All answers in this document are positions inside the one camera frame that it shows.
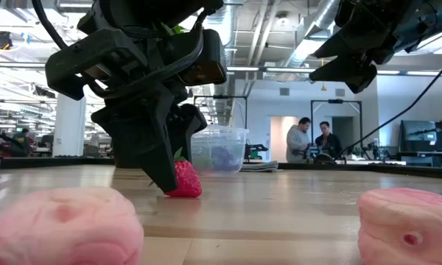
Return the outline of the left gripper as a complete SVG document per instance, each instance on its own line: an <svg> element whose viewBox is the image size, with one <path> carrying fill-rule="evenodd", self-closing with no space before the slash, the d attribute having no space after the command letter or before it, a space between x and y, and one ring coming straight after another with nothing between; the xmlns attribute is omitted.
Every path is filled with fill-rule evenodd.
<svg viewBox="0 0 442 265"><path fill-rule="evenodd" d="M111 137L117 166L137 166L164 192L177 188L166 118L186 86L227 80L218 32L100 29L56 52L48 86L80 100L84 86L109 105L91 115Z"/></svg>

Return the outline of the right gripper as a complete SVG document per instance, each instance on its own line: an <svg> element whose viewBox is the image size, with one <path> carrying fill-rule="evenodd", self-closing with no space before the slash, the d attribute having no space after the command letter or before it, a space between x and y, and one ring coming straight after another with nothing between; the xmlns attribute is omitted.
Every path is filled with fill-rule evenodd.
<svg viewBox="0 0 442 265"><path fill-rule="evenodd" d="M367 88L376 67L394 55L398 26L390 1L341 1L336 24L340 31L314 52L317 58L335 59L309 74L312 81L344 82L354 93Z"/></svg>

